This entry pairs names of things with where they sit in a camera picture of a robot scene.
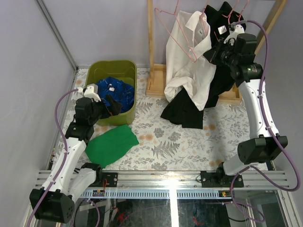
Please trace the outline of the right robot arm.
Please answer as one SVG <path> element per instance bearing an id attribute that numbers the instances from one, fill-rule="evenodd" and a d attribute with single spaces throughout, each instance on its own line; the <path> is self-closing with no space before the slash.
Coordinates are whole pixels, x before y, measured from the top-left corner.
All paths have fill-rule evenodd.
<path id="1" fill-rule="evenodd" d="M 254 62 L 256 37 L 242 33 L 220 38 L 218 43 L 204 57 L 216 66 L 227 66 L 231 77 L 242 94 L 250 124 L 250 139 L 241 142 L 237 154 L 222 162 L 210 176 L 211 183 L 230 186 L 233 177 L 250 164 L 274 160 L 281 152 L 276 144 L 286 147 L 288 139 L 281 136 L 269 110 L 265 86 L 261 85 L 263 68 Z"/>

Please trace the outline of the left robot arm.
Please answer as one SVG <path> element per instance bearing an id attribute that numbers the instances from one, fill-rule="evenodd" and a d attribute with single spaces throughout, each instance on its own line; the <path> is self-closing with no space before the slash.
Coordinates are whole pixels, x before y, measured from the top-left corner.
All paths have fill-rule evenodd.
<path id="1" fill-rule="evenodd" d="M 30 193 L 33 210 L 27 226 L 30 226 L 33 218 L 68 223 L 75 210 L 75 202 L 86 188 L 103 183 L 104 176 L 98 164 L 85 164 L 74 179 L 72 175 L 94 133 L 94 124 L 100 119 L 118 115 L 121 111 L 121 103 L 111 95 L 106 98 L 109 106 L 96 98 L 82 97 L 76 101 L 73 121 L 63 135 L 65 150 L 42 187 Z"/>

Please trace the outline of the pink hanger of white shirt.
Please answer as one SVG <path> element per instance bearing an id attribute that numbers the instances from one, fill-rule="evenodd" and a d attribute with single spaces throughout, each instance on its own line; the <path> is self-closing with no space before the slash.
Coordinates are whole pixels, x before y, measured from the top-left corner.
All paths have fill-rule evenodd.
<path id="1" fill-rule="evenodd" d="M 200 15 L 200 20 L 201 20 L 201 24 L 203 26 L 203 29 L 202 30 L 199 30 L 198 32 L 200 33 L 201 37 L 202 38 L 206 38 L 206 36 L 208 35 L 208 32 L 209 32 L 209 28 L 208 28 L 208 25 L 207 25 L 207 16 L 205 14 L 205 10 L 206 10 L 206 7 L 208 6 L 210 0 L 207 0 L 206 1 L 206 4 L 201 12 L 201 15 Z"/>

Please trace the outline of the white shirt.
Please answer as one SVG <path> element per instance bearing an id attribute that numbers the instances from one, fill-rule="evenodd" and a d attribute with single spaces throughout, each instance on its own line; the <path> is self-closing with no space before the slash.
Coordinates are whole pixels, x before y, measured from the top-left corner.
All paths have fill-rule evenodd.
<path id="1" fill-rule="evenodd" d="M 166 86 L 164 94 L 170 102 L 184 88 L 198 110 L 203 110 L 208 100 L 210 83 L 216 66 L 210 64 L 203 54 L 210 50 L 210 25 L 206 38 L 200 11 L 188 13 L 180 11 L 166 44 Z"/>

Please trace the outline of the blue plaid shirt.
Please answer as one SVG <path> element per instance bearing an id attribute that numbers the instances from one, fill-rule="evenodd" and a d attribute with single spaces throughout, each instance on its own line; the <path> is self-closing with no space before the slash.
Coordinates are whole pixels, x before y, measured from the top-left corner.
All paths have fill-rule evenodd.
<path id="1" fill-rule="evenodd" d="M 122 80 L 107 77 L 96 83 L 98 95 L 106 106 L 110 106 L 107 95 L 122 105 L 120 113 L 129 111 L 134 105 L 134 87 L 123 82 Z"/>

